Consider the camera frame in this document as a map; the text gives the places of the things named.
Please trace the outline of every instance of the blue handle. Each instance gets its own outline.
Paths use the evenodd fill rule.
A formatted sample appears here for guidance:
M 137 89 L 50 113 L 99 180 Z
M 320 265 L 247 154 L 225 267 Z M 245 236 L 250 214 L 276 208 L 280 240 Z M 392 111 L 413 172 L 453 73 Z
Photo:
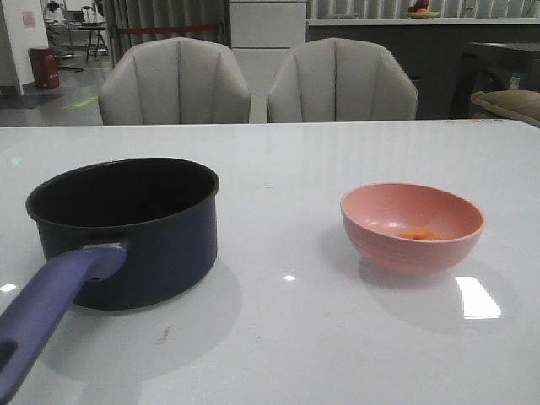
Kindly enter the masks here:
M 15 297 L 0 316 L 0 405 L 14 397 L 84 282 L 111 276 L 125 259 L 119 245 L 62 253 Z

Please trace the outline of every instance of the desk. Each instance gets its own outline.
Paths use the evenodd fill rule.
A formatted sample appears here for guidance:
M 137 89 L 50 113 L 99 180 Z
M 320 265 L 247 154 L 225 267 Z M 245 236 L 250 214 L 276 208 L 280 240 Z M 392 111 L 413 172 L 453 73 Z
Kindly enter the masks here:
M 73 306 L 13 405 L 537 403 L 540 130 L 513 121 L 0 128 L 0 285 L 18 286 L 0 292 L 0 310 L 43 261 L 24 210 L 30 191 L 81 165 L 141 156 L 219 174 L 218 260 L 161 305 Z M 471 256 L 425 278 L 367 263 L 339 202 L 376 181 L 475 202 L 487 226 Z M 472 300 L 459 280 L 475 282 Z M 475 306 L 489 300 L 500 316 Z
M 101 34 L 101 31 L 105 29 L 105 26 L 104 25 L 96 25 L 96 26 L 91 26 L 91 25 L 83 25 L 83 26 L 79 26 L 77 27 L 78 30 L 83 30 L 83 31 L 88 31 L 88 42 L 86 44 L 86 62 L 88 61 L 88 56 L 90 54 L 90 48 L 92 47 L 92 34 L 94 33 L 95 31 L 95 49 L 94 49 L 94 57 L 98 57 L 98 49 L 99 49 L 99 46 L 100 46 L 100 40 L 101 40 L 101 43 L 103 44 L 103 47 L 105 48 L 106 51 L 109 51 L 109 48 L 107 47 L 107 44 L 105 42 L 105 40 L 103 39 L 103 35 Z
M 53 45 L 55 51 L 62 59 L 68 59 L 73 57 L 73 37 L 70 29 L 70 24 L 53 24 L 45 22 L 45 28 L 47 33 L 47 39 L 49 43 Z M 63 33 L 67 33 L 67 38 L 62 38 Z

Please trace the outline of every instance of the wall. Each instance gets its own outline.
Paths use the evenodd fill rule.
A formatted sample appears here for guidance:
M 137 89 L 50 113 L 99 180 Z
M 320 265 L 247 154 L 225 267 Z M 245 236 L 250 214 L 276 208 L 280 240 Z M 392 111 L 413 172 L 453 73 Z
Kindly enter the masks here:
M 64 2 L 67 11 L 80 11 L 83 6 L 92 5 L 91 0 L 64 0 Z
M 48 46 L 45 23 L 42 17 L 40 0 L 2 0 L 3 15 L 8 31 L 13 62 L 17 74 L 18 91 L 22 94 L 23 86 L 34 82 L 28 50 L 34 46 Z M 35 26 L 26 28 L 23 12 L 34 14 Z
M 3 17 L 3 8 L 0 3 L 0 88 L 12 88 L 17 83 L 15 75 L 14 59 L 11 56 L 11 46 L 9 45 L 8 28 Z

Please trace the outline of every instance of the bowl rim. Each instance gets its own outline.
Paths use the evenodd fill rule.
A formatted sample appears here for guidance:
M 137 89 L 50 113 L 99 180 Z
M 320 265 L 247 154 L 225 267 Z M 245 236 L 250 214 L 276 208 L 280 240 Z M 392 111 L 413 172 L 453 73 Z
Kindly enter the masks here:
M 480 226 L 478 226 L 477 229 L 475 229 L 473 232 L 471 232 L 470 234 L 467 234 L 467 235 L 464 235 L 464 236 L 460 236 L 459 238 L 452 238 L 452 239 L 444 239 L 444 240 L 425 240 L 425 239 L 409 239 L 409 238 L 402 238 L 400 236 L 397 236 L 397 235 L 388 235 L 388 234 L 383 234 L 381 232 L 376 232 L 372 229 L 369 229 L 369 228 L 366 228 L 365 226 L 363 226 L 362 224 L 359 224 L 356 220 L 354 220 L 353 218 L 351 218 L 351 216 L 349 216 L 344 208 L 344 202 L 345 202 L 345 199 L 353 194 L 354 192 L 358 191 L 359 189 L 362 189 L 362 188 L 367 188 L 367 187 L 370 187 L 370 186 L 390 186 L 390 185 L 399 185 L 399 186 L 418 186 L 418 187 L 422 187 L 422 188 L 429 188 L 431 190 L 435 190 L 437 192 L 444 192 L 446 194 L 450 194 L 451 196 L 453 197 L 456 197 L 456 198 L 459 198 L 460 200 L 464 201 L 465 203 L 469 204 L 471 207 L 473 207 L 477 213 L 480 215 L 480 219 L 481 219 L 481 223 L 480 223 Z M 367 232 L 370 232 L 371 234 L 373 235 L 379 235 L 379 236 L 384 236 L 386 238 L 391 238 L 391 239 L 394 239 L 394 240 L 401 240 L 403 243 L 414 243 L 414 244 L 418 244 L 418 243 L 424 243 L 424 244 L 439 244 L 439 243 L 453 243 L 453 242 L 458 242 L 460 240 L 465 240 L 465 239 L 471 239 L 473 238 L 475 235 L 478 235 L 480 233 L 482 233 L 484 227 L 485 227 L 485 224 L 486 224 L 486 218 L 485 218 L 485 215 L 482 211 L 482 209 L 480 209 L 480 207 L 478 205 L 476 205 L 474 202 L 471 202 L 470 200 L 458 195 L 458 194 L 455 194 L 454 192 L 449 192 L 448 190 L 444 189 L 444 188 L 439 188 L 439 187 L 435 187 L 435 186 L 427 186 L 425 184 L 419 184 L 419 183 L 412 183 L 412 182 L 406 182 L 406 181 L 383 181 L 383 182 L 373 182 L 373 183 L 367 183 L 367 184 L 364 184 L 362 186 L 357 186 L 355 188 L 352 188 L 350 190 L 348 190 L 347 192 L 345 192 L 341 198 L 341 201 L 340 201 L 340 208 L 341 208 L 341 212 L 342 212 L 342 216 L 347 218 L 347 220 L 351 221 L 352 223 L 354 223 L 355 225 L 359 226 L 362 230 L 366 230 Z

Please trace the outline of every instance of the trash can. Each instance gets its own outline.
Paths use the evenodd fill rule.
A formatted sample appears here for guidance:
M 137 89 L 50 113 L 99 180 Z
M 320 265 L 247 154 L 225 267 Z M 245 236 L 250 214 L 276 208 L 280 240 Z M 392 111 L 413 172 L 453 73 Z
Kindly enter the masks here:
M 60 85 L 57 61 L 53 48 L 36 46 L 30 48 L 30 64 L 37 89 L 53 89 Z

